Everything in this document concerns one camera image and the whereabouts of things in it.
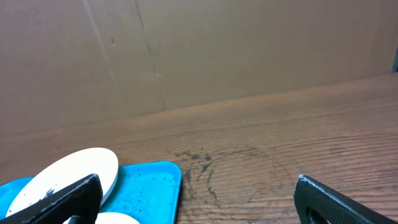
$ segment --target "brown wall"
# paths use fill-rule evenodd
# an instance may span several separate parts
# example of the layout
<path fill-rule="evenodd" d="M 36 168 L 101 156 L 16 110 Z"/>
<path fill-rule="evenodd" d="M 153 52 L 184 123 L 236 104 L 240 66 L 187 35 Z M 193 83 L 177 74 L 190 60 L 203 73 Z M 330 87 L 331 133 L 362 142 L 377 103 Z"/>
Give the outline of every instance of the brown wall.
<path fill-rule="evenodd" d="M 0 136 L 389 73 L 396 0 L 2 0 Z"/>

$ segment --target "wooden tabletop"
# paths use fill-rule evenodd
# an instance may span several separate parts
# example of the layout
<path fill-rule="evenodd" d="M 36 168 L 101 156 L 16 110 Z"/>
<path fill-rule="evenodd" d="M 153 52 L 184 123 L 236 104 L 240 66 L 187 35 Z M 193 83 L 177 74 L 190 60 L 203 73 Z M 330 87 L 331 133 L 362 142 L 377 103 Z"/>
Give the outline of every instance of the wooden tabletop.
<path fill-rule="evenodd" d="M 380 76 L 0 138 L 0 184 L 72 152 L 183 170 L 178 223 L 298 223 L 307 174 L 398 221 L 398 77 Z"/>

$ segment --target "brown background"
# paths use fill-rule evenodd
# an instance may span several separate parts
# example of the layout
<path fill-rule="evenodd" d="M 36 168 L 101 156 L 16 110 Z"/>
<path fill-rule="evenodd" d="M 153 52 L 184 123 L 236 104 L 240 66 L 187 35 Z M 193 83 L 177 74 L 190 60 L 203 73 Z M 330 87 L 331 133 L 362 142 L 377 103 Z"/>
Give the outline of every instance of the brown background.
<path fill-rule="evenodd" d="M 391 72 L 395 0 L 2 0 L 0 136 Z"/>

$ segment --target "blue tray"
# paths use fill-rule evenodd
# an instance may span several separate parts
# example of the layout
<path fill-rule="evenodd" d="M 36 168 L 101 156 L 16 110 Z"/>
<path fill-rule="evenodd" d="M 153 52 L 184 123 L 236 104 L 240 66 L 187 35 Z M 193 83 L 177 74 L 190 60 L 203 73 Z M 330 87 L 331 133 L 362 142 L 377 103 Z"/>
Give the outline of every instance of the blue tray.
<path fill-rule="evenodd" d="M 0 186 L 0 219 L 31 179 L 17 179 Z M 172 162 L 121 166 L 116 185 L 100 212 L 121 212 L 140 224 L 174 223 L 181 179 L 180 168 Z"/>

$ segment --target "white plate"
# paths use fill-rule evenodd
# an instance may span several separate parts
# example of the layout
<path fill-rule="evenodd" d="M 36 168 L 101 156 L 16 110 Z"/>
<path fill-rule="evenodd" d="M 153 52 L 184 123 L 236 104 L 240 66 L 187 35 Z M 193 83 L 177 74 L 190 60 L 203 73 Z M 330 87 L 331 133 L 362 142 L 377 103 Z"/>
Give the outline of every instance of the white plate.
<path fill-rule="evenodd" d="M 104 212 L 99 213 L 95 224 L 139 224 L 135 219 L 128 215 L 118 213 L 118 212 Z"/>
<path fill-rule="evenodd" d="M 91 148 L 66 156 L 37 174 L 11 203 L 6 217 L 42 200 L 70 184 L 98 174 L 103 190 L 103 204 L 118 178 L 118 158 L 109 149 Z"/>

